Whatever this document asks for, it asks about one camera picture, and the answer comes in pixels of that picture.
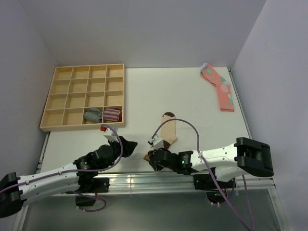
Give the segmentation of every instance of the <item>cable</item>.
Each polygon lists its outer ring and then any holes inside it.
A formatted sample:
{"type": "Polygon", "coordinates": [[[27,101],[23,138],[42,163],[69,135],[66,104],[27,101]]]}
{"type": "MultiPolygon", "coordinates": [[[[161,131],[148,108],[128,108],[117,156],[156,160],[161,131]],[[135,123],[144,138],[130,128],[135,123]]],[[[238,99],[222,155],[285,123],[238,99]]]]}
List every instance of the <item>cable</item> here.
{"type": "MultiPolygon", "coordinates": [[[[223,199],[225,199],[225,202],[229,205],[229,207],[231,208],[231,210],[235,213],[235,215],[237,216],[237,218],[239,219],[239,221],[241,222],[241,224],[249,231],[253,231],[254,230],[254,223],[253,223],[253,215],[252,215],[252,211],[251,209],[249,209],[249,217],[250,217],[250,221],[251,221],[251,224],[252,224],[252,228],[250,228],[248,225],[246,225],[246,223],[244,222],[243,218],[241,217],[241,215],[237,212],[237,210],[233,207],[233,205],[231,204],[231,202],[227,199],[226,195],[223,193],[222,189],[220,188],[220,186],[218,185],[218,182],[217,180],[215,179],[215,176],[211,170],[211,167],[210,165],[208,164],[208,162],[206,161],[206,159],[201,155],[201,152],[200,152],[200,147],[199,147],[199,144],[200,144],[200,136],[199,136],[199,133],[196,129],[196,127],[194,125],[192,125],[191,123],[189,123],[188,121],[186,120],[183,120],[183,119],[177,119],[177,118],[174,118],[174,119],[169,119],[169,120],[166,120],[165,122],[163,122],[158,128],[157,130],[154,132],[153,136],[152,136],[152,139],[154,139],[154,136],[157,134],[157,132],[160,130],[160,128],[167,122],[170,122],[170,121],[173,121],[173,120],[177,120],[177,121],[181,121],[181,122],[184,122],[186,124],[188,124],[189,126],[191,126],[193,128],[193,130],[196,132],[196,135],[197,135],[197,151],[198,151],[198,154],[200,155],[200,157],[202,158],[202,160],[204,161],[206,167],[207,167],[207,170],[215,184],[215,186],[217,187],[218,191],[220,192],[220,194],[222,195],[223,199]]],[[[245,180],[245,177],[243,177],[243,181],[244,181],[244,186],[246,185],[246,180],[245,180]]],[[[248,196],[246,197],[247,198],[247,204],[248,204],[248,208],[250,208],[250,201],[249,201],[249,198],[248,196]]]]}
{"type": "MultiPolygon", "coordinates": [[[[87,170],[87,169],[70,169],[70,170],[62,171],[61,174],[68,173],[68,172],[102,172],[102,171],[106,171],[106,170],[109,170],[109,169],[113,168],[114,166],[116,166],[116,165],[119,163],[119,161],[121,160],[121,158],[122,158],[122,156],[123,156],[123,151],[124,151],[124,149],[123,149],[123,143],[122,143],[122,141],[121,141],[119,135],[117,134],[117,132],[116,132],[111,126],[109,126],[109,125],[107,125],[107,124],[103,124],[102,126],[109,128],[109,129],[115,134],[117,140],[118,140],[119,143],[120,143],[121,152],[120,152],[120,156],[119,156],[119,158],[117,159],[117,161],[116,161],[113,165],[111,165],[111,166],[109,166],[109,167],[107,167],[107,168],[103,168],[103,169],[92,169],[92,170],[87,170]]],[[[46,175],[46,176],[42,176],[42,177],[39,177],[39,178],[35,178],[35,179],[32,179],[32,180],[29,180],[28,182],[29,182],[29,183],[32,183],[32,182],[36,182],[36,181],[38,181],[38,180],[42,180],[42,179],[46,179],[46,178],[54,177],[54,176],[58,176],[58,175],[59,175],[59,173],[58,173],[58,172],[55,172],[55,173],[51,173],[51,174],[46,175]]],[[[2,189],[2,190],[0,191],[0,195],[1,195],[2,193],[6,192],[6,191],[8,191],[8,190],[10,190],[10,189],[12,189],[12,188],[19,187],[19,186],[22,186],[22,185],[26,185],[26,182],[14,184],[14,185],[11,185],[11,186],[9,186],[9,187],[7,187],[7,188],[5,188],[5,189],[2,189]]],[[[94,197],[94,196],[88,196],[88,195],[84,195],[84,194],[81,194],[81,193],[78,193],[78,192],[73,192],[73,193],[75,193],[75,194],[77,194],[77,195],[81,195],[81,196],[85,196],[85,197],[88,197],[88,198],[97,199],[97,200],[101,200],[101,201],[105,202],[105,205],[104,205],[103,207],[99,208],[99,209],[94,209],[94,210],[88,210],[88,209],[85,210],[85,209],[82,209],[82,210],[84,210],[84,211],[87,211],[87,212],[96,212],[96,211],[100,211],[100,210],[104,209],[104,208],[106,207],[106,205],[107,205],[107,202],[106,202],[104,199],[102,199],[102,198],[94,197]]]]}

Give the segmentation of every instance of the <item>compartment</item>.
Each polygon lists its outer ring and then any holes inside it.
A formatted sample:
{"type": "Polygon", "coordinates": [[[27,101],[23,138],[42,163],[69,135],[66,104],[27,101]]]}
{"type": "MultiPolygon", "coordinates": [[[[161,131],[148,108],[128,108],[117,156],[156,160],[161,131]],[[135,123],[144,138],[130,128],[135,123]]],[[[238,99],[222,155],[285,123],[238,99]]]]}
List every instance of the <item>compartment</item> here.
{"type": "Polygon", "coordinates": [[[55,127],[62,124],[64,109],[45,110],[41,127],[55,127]]]}
{"type": "Polygon", "coordinates": [[[72,76],[72,67],[56,67],[53,80],[70,79],[72,76]]]}
{"type": "Polygon", "coordinates": [[[107,108],[109,109],[117,109],[117,110],[120,110],[122,112],[122,114],[120,115],[120,121],[118,122],[114,122],[114,121],[109,121],[107,119],[104,119],[103,118],[103,123],[120,123],[123,121],[123,107],[122,106],[109,106],[109,107],[104,107],[103,111],[105,111],[107,108]]]}
{"type": "Polygon", "coordinates": [[[69,93],[86,92],[87,91],[87,79],[72,79],[69,85],[69,93]]]}
{"type": "Polygon", "coordinates": [[[123,77],[107,78],[106,90],[123,90],[123,77]]]}
{"type": "Polygon", "coordinates": [[[122,91],[107,91],[105,92],[105,106],[121,106],[123,105],[122,91]]]}
{"type": "Polygon", "coordinates": [[[103,107],[104,92],[88,92],[85,107],[103,107]]]}
{"type": "Polygon", "coordinates": [[[105,78],[106,72],[106,65],[90,66],[89,78],[105,78]]]}
{"type": "Polygon", "coordinates": [[[64,109],[66,94],[49,95],[46,103],[48,109],[64,109]]]}
{"type": "MultiPolygon", "coordinates": [[[[89,111],[91,108],[93,108],[93,107],[85,107],[83,113],[89,111]]],[[[95,108],[97,108],[97,109],[99,109],[101,112],[103,112],[103,107],[95,107],[95,108]]],[[[88,120],[86,120],[86,119],[83,117],[83,119],[82,119],[82,124],[95,124],[95,123],[93,123],[93,122],[91,122],[91,121],[88,121],[88,120]]]]}
{"type": "Polygon", "coordinates": [[[89,77],[89,66],[76,66],[73,68],[72,78],[88,78],[89,77]]]}
{"type": "Polygon", "coordinates": [[[66,99],[65,108],[80,108],[85,105],[85,93],[69,93],[66,99]]]}
{"type": "Polygon", "coordinates": [[[69,80],[56,80],[51,84],[49,94],[67,93],[69,87],[69,80]]]}
{"type": "Polygon", "coordinates": [[[65,109],[62,125],[81,125],[83,108],[65,109]]]}
{"type": "Polygon", "coordinates": [[[123,77],[124,76],[124,65],[114,64],[107,66],[107,77],[123,77]]]}
{"type": "Polygon", "coordinates": [[[92,91],[104,91],[105,90],[105,78],[90,78],[88,81],[88,92],[92,91]]]}

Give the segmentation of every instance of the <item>gray floor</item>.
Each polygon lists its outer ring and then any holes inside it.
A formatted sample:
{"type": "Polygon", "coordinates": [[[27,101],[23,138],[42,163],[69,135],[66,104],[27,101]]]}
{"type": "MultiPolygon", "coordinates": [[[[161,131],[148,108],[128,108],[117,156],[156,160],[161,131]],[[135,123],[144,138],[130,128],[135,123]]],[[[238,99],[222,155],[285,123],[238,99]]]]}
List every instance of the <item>gray floor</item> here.
{"type": "MultiPolygon", "coordinates": [[[[267,190],[249,191],[256,231],[277,231],[267,190]]],[[[74,197],[50,197],[33,204],[23,231],[244,231],[228,205],[211,207],[204,192],[106,196],[107,208],[76,210],[74,197]]],[[[231,198],[249,222],[246,196],[231,198]]]]}

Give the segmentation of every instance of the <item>white table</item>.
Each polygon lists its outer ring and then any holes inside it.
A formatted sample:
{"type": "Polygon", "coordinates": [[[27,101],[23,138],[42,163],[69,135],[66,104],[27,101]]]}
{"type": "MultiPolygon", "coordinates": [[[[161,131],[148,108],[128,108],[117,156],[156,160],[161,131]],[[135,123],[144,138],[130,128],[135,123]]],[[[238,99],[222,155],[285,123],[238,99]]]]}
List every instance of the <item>white table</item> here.
{"type": "MultiPolygon", "coordinates": [[[[215,68],[231,82],[226,67],[215,68]]],[[[249,137],[244,117],[233,85],[235,112],[221,112],[215,87],[202,79],[199,68],[144,68],[126,70],[126,126],[118,133],[129,141],[138,142],[129,158],[100,176],[109,177],[109,193],[153,193],[193,191],[191,176],[173,172],[154,172],[143,160],[149,150],[149,137],[160,125],[165,112],[191,122],[200,134],[200,149],[208,150],[236,142],[237,137],[249,137]]],[[[177,121],[177,140],[170,151],[196,150],[196,134],[187,124],[177,121]]],[[[101,131],[75,130],[50,133],[41,171],[48,171],[73,162],[107,144],[101,131]]],[[[248,177],[250,188],[273,188],[272,179],[248,177]]],[[[241,188],[241,179],[237,180],[241,188]]]]}

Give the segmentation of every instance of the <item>red object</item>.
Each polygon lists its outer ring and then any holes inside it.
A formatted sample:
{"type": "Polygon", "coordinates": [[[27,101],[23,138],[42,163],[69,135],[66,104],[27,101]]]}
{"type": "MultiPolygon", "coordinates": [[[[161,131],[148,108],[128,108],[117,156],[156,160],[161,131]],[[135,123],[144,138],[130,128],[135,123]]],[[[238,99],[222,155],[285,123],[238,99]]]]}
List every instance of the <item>red object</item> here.
{"type": "Polygon", "coordinates": [[[106,130],[107,130],[107,127],[101,126],[101,131],[106,131],[106,130]]]}

